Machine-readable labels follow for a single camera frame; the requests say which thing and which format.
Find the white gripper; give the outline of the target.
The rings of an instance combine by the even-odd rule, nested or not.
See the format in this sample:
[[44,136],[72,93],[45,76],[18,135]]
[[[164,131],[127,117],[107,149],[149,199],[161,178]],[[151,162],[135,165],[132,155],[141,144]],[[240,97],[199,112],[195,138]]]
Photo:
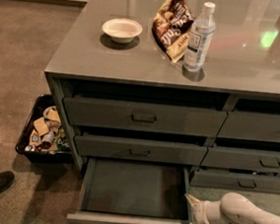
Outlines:
[[197,197],[186,194],[187,201],[193,206],[194,223],[189,224],[213,224],[219,214],[219,201],[200,201]]

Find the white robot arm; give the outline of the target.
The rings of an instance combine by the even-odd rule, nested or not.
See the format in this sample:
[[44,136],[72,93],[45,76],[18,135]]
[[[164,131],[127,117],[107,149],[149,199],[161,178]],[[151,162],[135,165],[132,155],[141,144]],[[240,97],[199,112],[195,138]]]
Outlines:
[[280,224],[278,215],[259,209],[237,192],[227,192],[216,201],[185,196],[193,209],[193,221],[189,224]]

